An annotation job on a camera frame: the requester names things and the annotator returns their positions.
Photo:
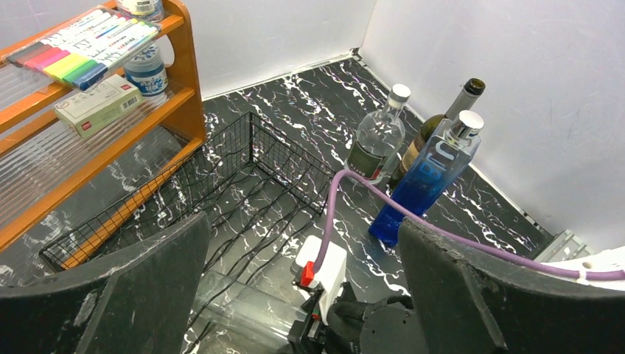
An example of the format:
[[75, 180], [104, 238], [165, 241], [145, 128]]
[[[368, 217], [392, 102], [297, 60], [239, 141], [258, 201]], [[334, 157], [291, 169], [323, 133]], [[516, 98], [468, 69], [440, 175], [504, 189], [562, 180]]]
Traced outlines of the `blue glass bottle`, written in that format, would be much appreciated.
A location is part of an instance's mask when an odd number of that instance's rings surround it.
[[423, 215], [467, 168], [481, 143], [483, 118], [471, 110], [443, 119], [395, 187], [391, 199]]

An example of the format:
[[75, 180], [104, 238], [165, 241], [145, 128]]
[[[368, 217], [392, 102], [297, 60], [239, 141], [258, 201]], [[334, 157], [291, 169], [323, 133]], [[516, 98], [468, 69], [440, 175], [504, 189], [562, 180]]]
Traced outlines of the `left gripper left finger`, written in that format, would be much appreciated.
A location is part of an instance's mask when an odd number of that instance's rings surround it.
[[3, 353], [179, 353], [209, 247], [199, 212], [119, 251], [1, 289]]

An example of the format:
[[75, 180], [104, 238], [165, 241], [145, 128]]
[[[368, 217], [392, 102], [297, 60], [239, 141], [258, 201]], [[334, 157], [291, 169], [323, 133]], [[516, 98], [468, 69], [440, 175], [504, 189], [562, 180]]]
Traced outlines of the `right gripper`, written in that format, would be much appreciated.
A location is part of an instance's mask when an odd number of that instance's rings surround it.
[[322, 322], [321, 287], [309, 290], [302, 320], [287, 334], [289, 353], [426, 353], [427, 343], [409, 295], [358, 302], [349, 283]]

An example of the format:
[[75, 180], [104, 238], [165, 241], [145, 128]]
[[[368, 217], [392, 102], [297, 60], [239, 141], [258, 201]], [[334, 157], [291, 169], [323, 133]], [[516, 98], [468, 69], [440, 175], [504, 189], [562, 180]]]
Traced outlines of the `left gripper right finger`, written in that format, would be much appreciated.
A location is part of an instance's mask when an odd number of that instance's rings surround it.
[[549, 277], [405, 218], [398, 231], [429, 353], [622, 353], [624, 293]]

